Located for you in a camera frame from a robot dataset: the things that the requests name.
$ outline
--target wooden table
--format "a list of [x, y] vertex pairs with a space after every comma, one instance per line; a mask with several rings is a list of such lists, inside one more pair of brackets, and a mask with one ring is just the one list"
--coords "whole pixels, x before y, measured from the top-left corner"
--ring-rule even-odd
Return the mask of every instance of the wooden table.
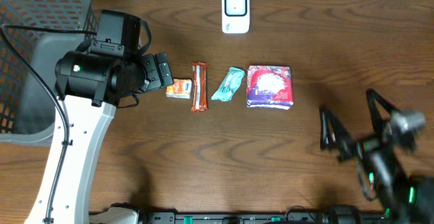
[[[367, 88], [426, 113], [417, 152], [397, 153], [409, 173], [434, 174], [434, 0], [251, 0], [244, 35], [222, 33], [220, 0], [94, 0], [93, 6], [147, 20], [150, 52], [167, 52], [175, 77], [190, 78], [192, 62], [207, 62], [210, 109], [191, 113], [191, 100], [159, 90], [142, 95], [139, 107], [118, 110], [98, 159], [92, 211], [115, 202], [180, 212], [333, 204], [380, 210], [361, 194], [356, 161], [339, 164], [319, 150], [319, 105], [355, 136], [372, 130]], [[245, 79], [231, 102], [210, 100], [229, 67], [250, 64], [292, 68], [289, 111], [248, 109]], [[29, 214], [48, 151], [0, 144], [1, 223]]]

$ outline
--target laundry basket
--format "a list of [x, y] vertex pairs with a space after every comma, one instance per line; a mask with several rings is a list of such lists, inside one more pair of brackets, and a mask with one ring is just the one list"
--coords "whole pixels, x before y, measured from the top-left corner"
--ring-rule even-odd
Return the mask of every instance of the laundry basket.
[[[0, 23], [96, 31], [91, 0], [0, 0]], [[56, 93], [57, 61], [89, 36], [7, 29], [17, 51]], [[19, 57], [0, 39], [0, 142], [50, 145], [55, 110]]]

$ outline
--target teal wrapper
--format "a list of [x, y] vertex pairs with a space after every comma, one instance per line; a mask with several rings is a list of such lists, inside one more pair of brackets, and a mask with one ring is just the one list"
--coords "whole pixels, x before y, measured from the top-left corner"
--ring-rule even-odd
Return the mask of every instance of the teal wrapper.
[[242, 69], [231, 67], [220, 87], [212, 95], [211, 100], [231, 101], [232, 96], [240, 87], [244, 75], [245, 72]]

